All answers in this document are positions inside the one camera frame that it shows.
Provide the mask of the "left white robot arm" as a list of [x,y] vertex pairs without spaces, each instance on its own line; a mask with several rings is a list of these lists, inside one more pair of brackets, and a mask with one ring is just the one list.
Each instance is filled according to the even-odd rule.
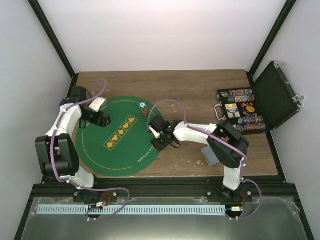
[[97,202],[102,196],[102,189],[95,185],[95,175],[80,166],[72,135],[77,123],[105,128],[111,123],[111,118],[100,110],[107,100],[100,93],[88,99],[87,92],[81,86],[71,88],[70,96],[59,104],[59,114],[51,129],[44,136],[36,138],[35,149],[44,177],[55,178],[60,183],[72,183],[80,190],[85,189],[85,197]]

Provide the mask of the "blue playing card deck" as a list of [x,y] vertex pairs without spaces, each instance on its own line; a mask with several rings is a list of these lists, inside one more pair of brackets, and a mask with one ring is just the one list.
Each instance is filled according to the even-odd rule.
[[203,147],[201,149],[201,153],[204,156],[207,164],[209,167],[213,167],[220,163],[217,156],[215,155],[214,151],[211,149],[210,146]]

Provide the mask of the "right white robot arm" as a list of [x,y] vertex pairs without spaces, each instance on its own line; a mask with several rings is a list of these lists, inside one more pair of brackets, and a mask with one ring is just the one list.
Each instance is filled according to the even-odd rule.
[[161,152],[173,143],[177,148],[181,142],[207,145],[207,159],[217,159],[224,167],[221,192],[229,202],[240,196],[242,167],[247,159],[249,141],[232,124],[221,120],[218,124],[193,124],[182,120],[168,122],[156,115],[147,124],[147,130],[154,135],[151,143]]

